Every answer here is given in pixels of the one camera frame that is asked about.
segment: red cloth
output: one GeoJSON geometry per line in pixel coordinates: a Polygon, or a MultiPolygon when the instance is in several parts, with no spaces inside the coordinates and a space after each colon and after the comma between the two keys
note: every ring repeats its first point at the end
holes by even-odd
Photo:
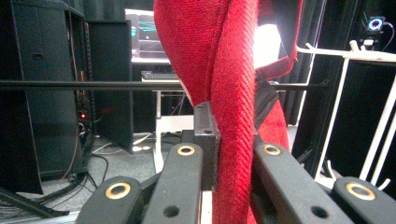
{"type": "Polygon", "coordinates": [[[156,0],[154,5],[159,37],[192,105],[210,101],[221,134],[215,224],[248,218],[258,6],[252,0],[156,0]]]}

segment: floor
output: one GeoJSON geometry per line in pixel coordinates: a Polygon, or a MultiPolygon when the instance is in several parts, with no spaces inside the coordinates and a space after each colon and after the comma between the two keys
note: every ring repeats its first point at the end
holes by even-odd
{"type": "MultiPolygon", "coordinates": [[[[289,140],[290,140],[290,148],[292,146],[292,142],[294,140],[295,134],[297,131],[297,127],[289,126],[289,140]]],[[[140,139],[142,137],[147,136],[146,133],[137,134],[134,139],[140,139]]],[[[155,175],[154,164],[152,159],[151,149],[154,147],[154,136],[150,136],[145,139],[143,142],[136,145],[140,147],[138,151],[130,154],[118,147],[113,145],[109,145],[109,142],[104,138],[96,138],[94,141],[93,151],[99,149],[96,153],[100,154],[100,156],[104,157],[108,161],[108,169],[106,171],[106,179],[117,175],[124,175],[132,177],[139,182],[143,182],[149,177],[155,175]]],[[[163,137],[163,157],[166,158],[167,151],[179,142],[179,136],[176,134],[168,134],[163,137]]],[[[97,157],[92,157],[89,160],[88,170],[91,174],[92,178],[99,185],[102,182],[103,176],[106,170],[106,162],[97,157]]],[[[53,191],[58,189],[62,189],[69,185],[67,179],[64,180],[51,180],[44,181],[42,183],[43,190],[45,195],[50,194],[53,191]]],[[[90,198],[92,192],[94,191],[94,186],[90,181],[82,182],[80,187],[77,187],[74,191],[69,193],[68,195],[50,203],[46,203],[47,207],[56,209],[58,211],[70,211],[69,217],[60,217],[55,220],[48,220],[44,223],[72,223],[73,220],[77,217],[78,211],[81,209],[82,205],[90,198]]],[[[34,194],[22,194],[28,198],[38,198],[42,195],[34,195],[34,194]]],[[[207,193],[204,195],[204,200],[208,203],[211,203],[210,195],[207,193]]],[[[202,223],[210,222],[210,208],[206,206],[203,211],[203,217],[205,220],[202,220],[202,223]]],[[[43,219],[33,217],[30,214],[23,212],[20,209],[10,208],[10,207],[0,207],[0,223],[43,223],[43,219]]]]}

